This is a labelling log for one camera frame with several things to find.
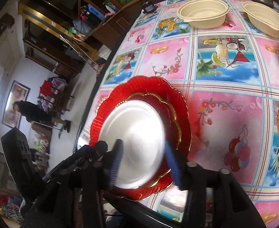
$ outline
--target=white bowl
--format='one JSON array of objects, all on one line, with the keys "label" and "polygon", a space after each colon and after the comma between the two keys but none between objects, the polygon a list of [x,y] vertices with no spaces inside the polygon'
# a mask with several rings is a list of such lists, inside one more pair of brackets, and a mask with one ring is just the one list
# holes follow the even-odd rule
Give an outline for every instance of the white bowl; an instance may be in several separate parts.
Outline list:
[{"label": "white bowl", "polygon": [[242,8],[256,28],[267,35],[279,38],[279,13],[256,2],[243,2]]},{"label": "white bowl", "polygon": [[221,0],[193,0],[180,6],[177,11],[184,22],[202,29],[222,25],[227,13],[228,5]]},{"label": "white bowl", "polygon": [[157,172],[164,155],[165,129],[160,115],[148,103],[130,100],[115,108],[105,120],[99,140],[111,150],[123,141],[123,156],[115,186],[136,188]]}]

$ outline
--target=fruit print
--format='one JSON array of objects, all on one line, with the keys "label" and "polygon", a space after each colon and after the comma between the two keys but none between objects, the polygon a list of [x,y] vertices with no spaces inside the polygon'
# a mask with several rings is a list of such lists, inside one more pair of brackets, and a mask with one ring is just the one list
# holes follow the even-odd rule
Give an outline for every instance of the fruit print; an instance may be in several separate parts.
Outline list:
[{"label": "fruit print", "polygon": [[242,127],[237,138],[230,141],[228,152],[224,156],[224,164],[230,166],[232,172],[244,169],[250,162],[250,148],[247,145],[248,130],[246,125]]}]

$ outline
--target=picture frame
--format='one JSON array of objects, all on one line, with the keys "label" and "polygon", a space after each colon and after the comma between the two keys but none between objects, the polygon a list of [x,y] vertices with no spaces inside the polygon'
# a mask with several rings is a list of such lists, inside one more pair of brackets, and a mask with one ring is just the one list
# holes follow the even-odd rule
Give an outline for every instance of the picture frame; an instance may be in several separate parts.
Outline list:
[{"label": "picture frame", "polygon": [[13,81],[13,84],[10,88],[10,92],[8,94],[6,105],[3,112],[2,124],[14,128],[19,128],[21,121],[21,114],[15,110],[13,110],[13,104],[16,101],[26,101],[30,88],[24,86],[18,81]]}]

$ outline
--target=stacked plates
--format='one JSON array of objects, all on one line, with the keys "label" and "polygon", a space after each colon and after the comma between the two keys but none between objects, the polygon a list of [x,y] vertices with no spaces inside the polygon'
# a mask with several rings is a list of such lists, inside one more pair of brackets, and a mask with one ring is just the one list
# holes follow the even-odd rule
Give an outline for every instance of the stacked plates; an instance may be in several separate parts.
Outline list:
[{"label": "stacked plates", "polygon": [[163,158],[164,142],[187,156],[191,138],[182,95],[163,78],[136,76],[100,104],[89,146],[104,140],[111,149],[116,139],[123,140],[123,158],[111,194],[138,201],[172,184]]}]

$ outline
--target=table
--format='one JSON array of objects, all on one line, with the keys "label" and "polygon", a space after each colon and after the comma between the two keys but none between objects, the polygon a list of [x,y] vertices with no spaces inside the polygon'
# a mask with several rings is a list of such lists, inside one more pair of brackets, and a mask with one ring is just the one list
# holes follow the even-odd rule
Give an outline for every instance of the table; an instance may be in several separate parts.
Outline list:
[{"label": "table", "polygon": [[[79,142],[88,143],[96,108],[114,87],[136,75],[161,76],[188,105],[194,135],[188,160],[231,170],[267,227],[277,227],[279,40],[250,23],[241,8],[248,0],[222,0],[230,9],[226,20],[208,30],[176,16],[187,1],[163,1],[155,13],[135,21],[107,69]],[[173,185],[142,203],[178,221],[186,194]]]}]

